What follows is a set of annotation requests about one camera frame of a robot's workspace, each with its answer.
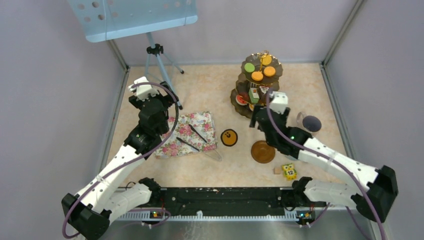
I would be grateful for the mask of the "green layered cake slice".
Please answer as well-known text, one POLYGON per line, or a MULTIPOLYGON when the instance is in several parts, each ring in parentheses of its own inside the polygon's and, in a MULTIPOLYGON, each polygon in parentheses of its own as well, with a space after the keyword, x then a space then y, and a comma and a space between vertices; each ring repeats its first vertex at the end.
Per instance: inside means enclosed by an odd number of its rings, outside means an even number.
POLYGON ((255 87, 250 88, 248 94, 249 94, 251 104, 257 104, 259 102, 260 95, 258 93, 257 88, 255 87))

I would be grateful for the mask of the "chocolate cream cake slice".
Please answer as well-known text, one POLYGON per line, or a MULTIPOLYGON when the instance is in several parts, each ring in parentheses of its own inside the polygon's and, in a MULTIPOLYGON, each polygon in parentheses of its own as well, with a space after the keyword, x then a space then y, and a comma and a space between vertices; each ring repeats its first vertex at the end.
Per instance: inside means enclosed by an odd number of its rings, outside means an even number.
POLYGON ((259 86, 259 89, 265 95, 268 92, 269 87, 268 86, 264 86, 264 85, 260 85, 259 86))

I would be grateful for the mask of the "smiley face coaster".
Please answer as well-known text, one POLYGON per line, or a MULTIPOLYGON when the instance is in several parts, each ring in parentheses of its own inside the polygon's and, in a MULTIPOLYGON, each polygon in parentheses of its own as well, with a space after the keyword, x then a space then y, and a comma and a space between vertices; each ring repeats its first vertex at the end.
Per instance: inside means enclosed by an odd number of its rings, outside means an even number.
POLYGON ((238 142, 238 134, 229 128, 221 133, 220 140, 224 146, 232 147, 238 142))

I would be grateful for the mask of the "red sprinkled donut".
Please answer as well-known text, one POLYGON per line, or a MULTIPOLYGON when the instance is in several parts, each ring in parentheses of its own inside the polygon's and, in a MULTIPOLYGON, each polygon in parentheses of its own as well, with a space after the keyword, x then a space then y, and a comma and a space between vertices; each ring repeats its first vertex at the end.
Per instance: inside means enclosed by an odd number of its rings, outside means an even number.
POLYGON ((235 101, 240 106, 246 106, 246 105, 248 105, 248 102, 245 101, 241 95, 236 95, 235 101))

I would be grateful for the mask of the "round biscuit cookie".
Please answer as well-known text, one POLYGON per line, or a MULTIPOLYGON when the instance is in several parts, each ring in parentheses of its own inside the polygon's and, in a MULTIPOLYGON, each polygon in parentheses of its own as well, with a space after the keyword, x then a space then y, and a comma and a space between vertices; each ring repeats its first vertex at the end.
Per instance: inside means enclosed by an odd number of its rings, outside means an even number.
POLYGON ((273 77, 276 74, 276 69, 273 66, 267 66, 264 68, 263 74, 266 77, 273 77))

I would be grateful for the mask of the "patterned yellow biscuit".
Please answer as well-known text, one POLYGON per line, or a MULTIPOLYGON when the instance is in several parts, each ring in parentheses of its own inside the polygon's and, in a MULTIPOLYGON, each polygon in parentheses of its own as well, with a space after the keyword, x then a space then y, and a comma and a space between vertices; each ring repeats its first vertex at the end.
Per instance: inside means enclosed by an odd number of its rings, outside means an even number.
POLYGON ((271 64, 272 60, 273 60, 273 57, 271 55, 263 54, 260 57, 260 64, 263 65, 263 66, 268 66, 268 65, 271 64))

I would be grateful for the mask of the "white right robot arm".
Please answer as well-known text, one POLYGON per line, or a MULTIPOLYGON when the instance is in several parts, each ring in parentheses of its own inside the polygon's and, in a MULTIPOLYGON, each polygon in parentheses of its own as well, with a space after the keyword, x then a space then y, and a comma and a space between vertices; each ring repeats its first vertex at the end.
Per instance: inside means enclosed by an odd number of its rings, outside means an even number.
POLYGON ((265 106, 253 108, 250 127, 264 133, 266 143, 294 160, 321 168, 341 180, 322 182, 302 177, 293 187, 293 200, 299 206, 327 202, 354 207, 365 218, 385 222, 399 194, 396 172, 363 164, 326 146, 307 131, 287 126, 290 108, 283 112, 265 106))

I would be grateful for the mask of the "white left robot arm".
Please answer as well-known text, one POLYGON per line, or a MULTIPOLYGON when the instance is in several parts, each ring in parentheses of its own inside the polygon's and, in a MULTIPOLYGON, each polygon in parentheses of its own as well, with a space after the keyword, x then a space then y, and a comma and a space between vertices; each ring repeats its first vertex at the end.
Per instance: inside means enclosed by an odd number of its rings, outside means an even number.
POLYGON ((137 79, 129 90, 134 93, 130 102, 139 109, 139 122, 93 180, 77 193, 62 198, 62 235, 66 239, 82 235, 87 240, 98 240, 116 219, 133 208, 144 204, 154 207, 160 202, 159 191, 143 183, 121 193, 116 191, 134 169, 170 138, 177 123, 169 127, 168 109, 175 105, 178 117, 179 99, 165 81, 154 83, 145 77, 137 79))

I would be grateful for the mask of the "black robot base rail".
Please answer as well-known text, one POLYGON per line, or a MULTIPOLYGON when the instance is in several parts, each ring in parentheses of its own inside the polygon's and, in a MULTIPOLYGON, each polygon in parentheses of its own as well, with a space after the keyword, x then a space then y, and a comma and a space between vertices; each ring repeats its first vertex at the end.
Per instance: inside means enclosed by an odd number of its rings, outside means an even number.
POLYGON ((289 210, 325 207, 326 202, 312 202, 287 187, 168 187, 156 190, 141 208, 165 209, 173 217, 282 216, 289 210))

